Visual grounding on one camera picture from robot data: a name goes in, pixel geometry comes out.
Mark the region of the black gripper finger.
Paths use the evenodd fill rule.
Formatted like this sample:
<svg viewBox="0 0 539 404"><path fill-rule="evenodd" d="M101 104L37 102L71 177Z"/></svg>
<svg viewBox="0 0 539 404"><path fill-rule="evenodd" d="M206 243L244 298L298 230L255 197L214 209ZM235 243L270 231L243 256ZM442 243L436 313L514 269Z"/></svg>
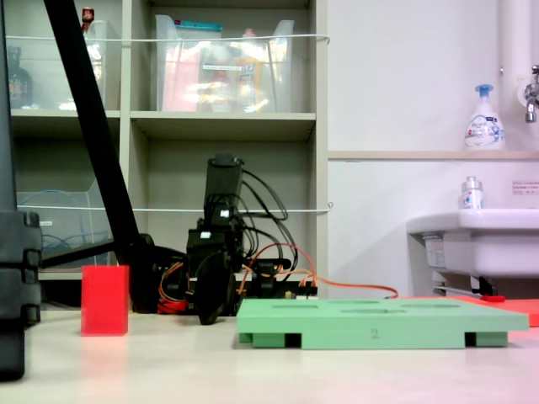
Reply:
<svg viewBox="0 0 539 404"><path fill-rule="evenodd" d="M234 274L230 257L217 252L204 258L197 270L195 308L201 325L212 325L230 306Z"/></svg>

